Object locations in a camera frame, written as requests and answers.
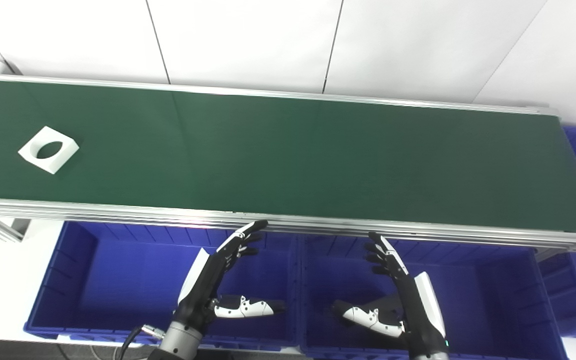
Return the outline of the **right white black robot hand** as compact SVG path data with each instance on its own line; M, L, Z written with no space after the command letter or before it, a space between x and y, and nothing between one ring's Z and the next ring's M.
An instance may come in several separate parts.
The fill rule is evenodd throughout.
M333 312L346 322L400 340L410 360L448 360L450 346L434 286L427 272L410 275L394 246L381 234L368 232L366 260L372 271L393 281L396 294L364 305L336 300Z

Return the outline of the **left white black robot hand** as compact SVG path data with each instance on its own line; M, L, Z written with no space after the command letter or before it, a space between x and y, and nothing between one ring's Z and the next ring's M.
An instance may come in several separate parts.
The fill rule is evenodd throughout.
M267 225L266 219L252 221L235 230L213 253L209 254L204 249L199 251L182 285L171 325L177 325L183 331L194 330L205 334L215 318L267 317L286 311L286 303L282 300L263 300L244 295L218 297L217 294L224 275L238 259L258 253L258 248L249 244L261 239L259 231Z

